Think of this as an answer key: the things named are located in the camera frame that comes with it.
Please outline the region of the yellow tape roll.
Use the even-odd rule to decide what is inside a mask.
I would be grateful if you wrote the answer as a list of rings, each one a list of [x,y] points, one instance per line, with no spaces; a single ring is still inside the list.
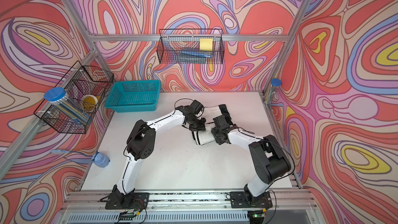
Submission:
[[[92,113],[96,109],[97,104],[98,97],[91,94],[83,96],[81,100],[81,106],[87,113]]]

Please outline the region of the green circuit board right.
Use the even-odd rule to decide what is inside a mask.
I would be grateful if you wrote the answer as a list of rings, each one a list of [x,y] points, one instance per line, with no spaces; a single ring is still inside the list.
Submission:
[[[266,212],[264,211],[248,211],[249,218],[265,218]]]

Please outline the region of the yellow sticky note pad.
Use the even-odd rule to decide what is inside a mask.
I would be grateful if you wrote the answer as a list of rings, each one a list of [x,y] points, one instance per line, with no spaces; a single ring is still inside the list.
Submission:
[[[213,50],[213,39],[200,38],[200,51],[212,51],[212,50]]]

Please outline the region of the black white checkered pillowcase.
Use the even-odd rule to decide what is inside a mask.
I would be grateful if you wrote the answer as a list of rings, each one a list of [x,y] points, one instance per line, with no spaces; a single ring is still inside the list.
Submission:
[[[193,140],[197,145],[205,145],[216,141],[211,130],[216,127],[216,125],[214,124],[214,118],[220,116],[223,116],[225,118],[227,127],[233,125],[232,118],[225,104],[204,108],[204,114],[202,115],[202,118],[206,119],[205,131],[191,132]]]

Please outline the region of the clear jar with blue lid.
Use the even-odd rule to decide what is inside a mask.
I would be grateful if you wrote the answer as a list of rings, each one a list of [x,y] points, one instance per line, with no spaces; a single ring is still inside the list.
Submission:
[[[89,115],[69,96],[64,88],[55,87],[48,90],[44,94],[44,99],[51,104],[44,114],[45,119],[61,120],[61,117],[66,117],[66,121],[74,124],[81,126],[88,124]]]

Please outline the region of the green circuit board left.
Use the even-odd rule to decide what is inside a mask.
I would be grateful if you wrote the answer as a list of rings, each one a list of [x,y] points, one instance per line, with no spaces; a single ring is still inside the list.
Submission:
[[[133,220],[140,215],[140,212],[122,212],[119,214],[117,221]]]

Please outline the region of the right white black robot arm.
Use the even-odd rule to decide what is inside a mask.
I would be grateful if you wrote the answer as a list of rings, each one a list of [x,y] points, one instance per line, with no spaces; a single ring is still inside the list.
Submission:
[[[248,201],[259,198],[274,181],[290,173],[292,163],[273,135],[258,137],[225,121],[215,120],[214,124],[211,132],[218,144],[227,143],[250,152],[256,174],[244,187]]]

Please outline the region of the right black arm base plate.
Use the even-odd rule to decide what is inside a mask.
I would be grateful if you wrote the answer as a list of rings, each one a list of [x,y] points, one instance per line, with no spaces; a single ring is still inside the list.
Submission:
[[[261,208],[268,210],[273,207],[269,192],[265,192],[258,197],[253,197],[249,192],[231,191],[228,194],[231,208]]]

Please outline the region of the small blue capped tube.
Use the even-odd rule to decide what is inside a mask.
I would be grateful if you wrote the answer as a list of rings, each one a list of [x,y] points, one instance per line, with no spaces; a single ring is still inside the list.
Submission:
[[[266,104],[269,104],[272,99],[272,95],[275,93],[275,91],[278,89],[278,87],[282,84],[282,81],[278,78],[272,78],[271,79],[271,86],[269,88],[269,91],[266,95]]]

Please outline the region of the aluminium front rail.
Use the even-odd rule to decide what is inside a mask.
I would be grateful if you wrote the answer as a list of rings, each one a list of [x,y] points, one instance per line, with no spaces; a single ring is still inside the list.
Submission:
[[[55,224],[324,224],[320,209],[309,190],[273,189],[273,207],[231,208],[222,190],[144,190],[149,202],[133,220],[118,222],[127,209],[105,208],[107,191],[73,192],[66,197]],[[265,218],[249,218],[248,211],[264,211]]]

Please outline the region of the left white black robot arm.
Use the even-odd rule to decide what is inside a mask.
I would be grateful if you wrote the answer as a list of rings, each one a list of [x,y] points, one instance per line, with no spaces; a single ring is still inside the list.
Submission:
[[[127,141],[123,155],[126,164],[110,197],[122,202],[135,190],[142,164],[154,151],[156,136],[176,126],[189,125],[190,131],[205,131],[205,118],[201,117],[204,106],[198,101],[191,105],[176,107],[171,113],[151,121],[136,122]]]

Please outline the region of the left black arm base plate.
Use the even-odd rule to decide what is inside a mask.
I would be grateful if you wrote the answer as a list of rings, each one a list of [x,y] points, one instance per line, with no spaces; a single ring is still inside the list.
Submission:
[[[120,192],[113,192],[109,195],[105,208],[114,209],[134,209],[139,210],[147,207],[150,194],[147,192],[129,193],[123,195]]]

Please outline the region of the green circuit board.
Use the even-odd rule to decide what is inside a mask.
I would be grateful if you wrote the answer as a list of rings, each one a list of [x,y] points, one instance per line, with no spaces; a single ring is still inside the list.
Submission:
[[[266,212],[264,211],[248,211],[249,218],[265,218]]]
[[[140,212],[122,212],[119,214],[117,221],[133,220],[140,215]]]

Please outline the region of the teal plastic basket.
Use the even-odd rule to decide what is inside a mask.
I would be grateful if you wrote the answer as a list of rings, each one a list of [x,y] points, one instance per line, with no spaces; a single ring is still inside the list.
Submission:
[[[120,81],[114,83],[105,107],[117,113],[156,110],[161,89],[159,80]]]

